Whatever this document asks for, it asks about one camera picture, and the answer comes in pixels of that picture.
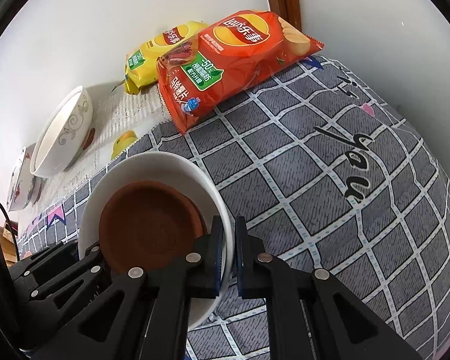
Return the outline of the large brown saucer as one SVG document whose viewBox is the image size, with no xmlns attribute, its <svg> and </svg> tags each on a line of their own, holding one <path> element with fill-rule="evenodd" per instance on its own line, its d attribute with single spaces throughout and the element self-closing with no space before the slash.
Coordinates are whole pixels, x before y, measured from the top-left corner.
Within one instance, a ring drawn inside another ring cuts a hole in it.
<svg viewBox="0 0 450 360">
<path fill-rule="evenodd" d="M 119 189 L 100 214 L 99 242 L 116 273 L 147 272 L 193 251 L 206 224 L 192 200 L 167 184 L 136 181 Z"/>
</svg>

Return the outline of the white swirl bowl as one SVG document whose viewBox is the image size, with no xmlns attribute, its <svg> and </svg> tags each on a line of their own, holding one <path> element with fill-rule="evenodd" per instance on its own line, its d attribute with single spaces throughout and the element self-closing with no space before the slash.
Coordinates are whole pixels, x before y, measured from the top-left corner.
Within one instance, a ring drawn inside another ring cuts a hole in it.
<svg viewBox="0 0 450 360">
<path fill-rule="evenodd" d="M 227 207 L 212 180 L 191 161 L 177 154 L 147 152 L 136 154 L 114 166 L 100 179 L 85 205 L 79 226 L 79 257 L 99 241 L 99 218 L 105 204 L 120 188 L 138 181 L 164 183 L 189 197 L 196 204 L 209 231 L 218 215 L 223 223 L 223 255 L 220 291 L 214 300 L 193 299 L 188 327 L 204 323 L 224 298 L 232 271 L 234 236 Z"/>
</svg>

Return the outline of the blue crane patterned bowl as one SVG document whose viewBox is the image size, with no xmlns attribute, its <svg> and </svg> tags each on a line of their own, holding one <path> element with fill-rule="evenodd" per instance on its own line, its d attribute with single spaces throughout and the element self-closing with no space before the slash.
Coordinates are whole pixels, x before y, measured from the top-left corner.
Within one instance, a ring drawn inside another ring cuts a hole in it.
<svg viewBox="0 0 450 360">
<path fill-rule="evenodd" d="M 35 144 L 24 147 L 18 157 L 7 196 L 9 211 L 22 211 L 35 204 L 40 196 L 42 180 L 30 172 L 34 148 Z"/>
</svg>

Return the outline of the large white ceramic bowl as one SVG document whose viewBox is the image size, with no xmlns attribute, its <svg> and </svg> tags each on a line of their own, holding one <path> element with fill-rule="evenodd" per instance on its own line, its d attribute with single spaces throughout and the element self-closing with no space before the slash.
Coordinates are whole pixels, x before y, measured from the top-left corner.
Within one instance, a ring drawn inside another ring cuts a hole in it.
<svg viewBox="0 0 450 360">
<path fill-rule="evenodd" d="M 92 116 L 92 100 L 86 88 L 79 85 L 65 95 L 37 139 L 31 174 L 48 179 L 63 172 L 88 137 Z"/>
</svg>

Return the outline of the grey checked tablecloth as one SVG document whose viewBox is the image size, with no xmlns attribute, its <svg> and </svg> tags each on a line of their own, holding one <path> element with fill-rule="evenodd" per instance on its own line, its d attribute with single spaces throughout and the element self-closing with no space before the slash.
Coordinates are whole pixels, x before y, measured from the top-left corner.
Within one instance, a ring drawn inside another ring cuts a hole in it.
<svg viewBox="0 0 450 360">
<path fill-rule="evenodd" d="M 157 124 L 49 207 L 20 253 L 75 238 L 99 180 L 146 151 L 196 164 L 267 252 L 329 270 L 422 358 L 446 350 L 450 179 L 411 124 L 341 63 L 288 67 L 186 134 Z"/>
</svg>

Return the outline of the newspaper print table cover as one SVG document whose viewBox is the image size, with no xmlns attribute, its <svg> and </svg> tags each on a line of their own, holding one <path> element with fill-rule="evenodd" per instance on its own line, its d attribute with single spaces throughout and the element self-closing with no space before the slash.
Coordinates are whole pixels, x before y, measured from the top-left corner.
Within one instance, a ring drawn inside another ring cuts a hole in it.
<svg viewBox="0 0 450 360">
<path fill-rule="evenodd" d="M 93 106 L 91 129 L 95 131 L 91 144 L 77 152 L 64 171 L 44 180 L 38 201 L 17 214 L 19 238 L 32 233 L 49 207 L 67 199 L 115 159 L 113 144 L 123 133 L 133 131 L 142 137 L 170 119 L 156 85 L 131 95 L 122 85 L 113 87 L 109 82 L 89 87 L 88 93 Z"/>
</svg>

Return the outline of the yellow chips bag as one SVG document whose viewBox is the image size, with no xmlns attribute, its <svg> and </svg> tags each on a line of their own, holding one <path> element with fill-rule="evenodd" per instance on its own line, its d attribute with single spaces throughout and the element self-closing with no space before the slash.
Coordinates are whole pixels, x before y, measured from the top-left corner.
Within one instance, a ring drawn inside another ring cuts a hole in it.
<svg viewBox="0 0 450 360">
<path fill-rule="evenodd" d="M 128 53 L 124 68 L 125 91 L 136 95 L 143 87 L 155 83 L 158 80 L 157 60 L 207 26 L 206 23 L 189 21 L 159 33 Z"/>
</svg>

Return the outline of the red chips bag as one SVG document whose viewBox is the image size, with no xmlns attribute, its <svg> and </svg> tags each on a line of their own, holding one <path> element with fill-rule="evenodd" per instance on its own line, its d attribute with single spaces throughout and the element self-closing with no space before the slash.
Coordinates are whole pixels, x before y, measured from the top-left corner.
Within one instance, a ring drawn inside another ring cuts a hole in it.
<svg viewBox="0 0 450 360">
<path fill-rule="evenodd" d="M 240 10 L 159 57 L 158 88 L 186 133 L 220 102 L 322 48 L 272 11 Z"/>
</svg>

